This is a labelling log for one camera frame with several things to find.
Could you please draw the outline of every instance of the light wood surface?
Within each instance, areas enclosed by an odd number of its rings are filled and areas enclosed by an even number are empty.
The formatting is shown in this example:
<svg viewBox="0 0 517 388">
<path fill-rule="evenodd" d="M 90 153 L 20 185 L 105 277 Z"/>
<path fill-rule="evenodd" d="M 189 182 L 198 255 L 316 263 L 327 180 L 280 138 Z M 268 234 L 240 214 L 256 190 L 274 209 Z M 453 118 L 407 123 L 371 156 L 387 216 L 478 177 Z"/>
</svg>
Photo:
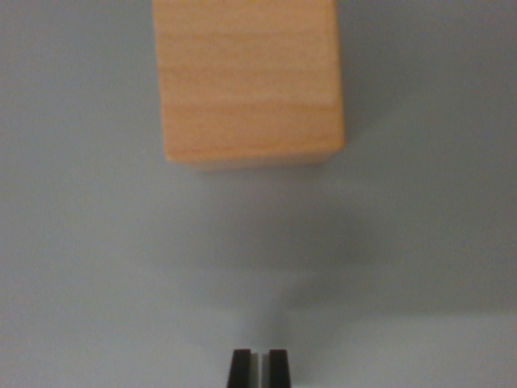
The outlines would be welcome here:
<svg viewBox="0 0 517 388">
<path fill-rule="evenodd" d="M 344 145 L 335 0 L 153 0 L 165 155 L 203 169 Z"/>
</svg>

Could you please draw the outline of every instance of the gray background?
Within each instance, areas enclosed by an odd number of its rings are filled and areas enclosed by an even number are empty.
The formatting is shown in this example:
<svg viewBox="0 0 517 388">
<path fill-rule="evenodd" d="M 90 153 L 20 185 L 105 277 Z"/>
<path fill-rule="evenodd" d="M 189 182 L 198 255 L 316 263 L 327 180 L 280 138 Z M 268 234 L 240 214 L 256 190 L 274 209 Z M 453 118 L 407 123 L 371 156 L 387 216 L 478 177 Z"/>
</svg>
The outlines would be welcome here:
<svg viewBox="0 0 517 388">
<path fill-rule="evenodd" d="M 0 4 L 0 386 L 517 386 L 517 2 L 339 3 L 347 148 L 162 154 L 150 2 Z"/>
</svg>

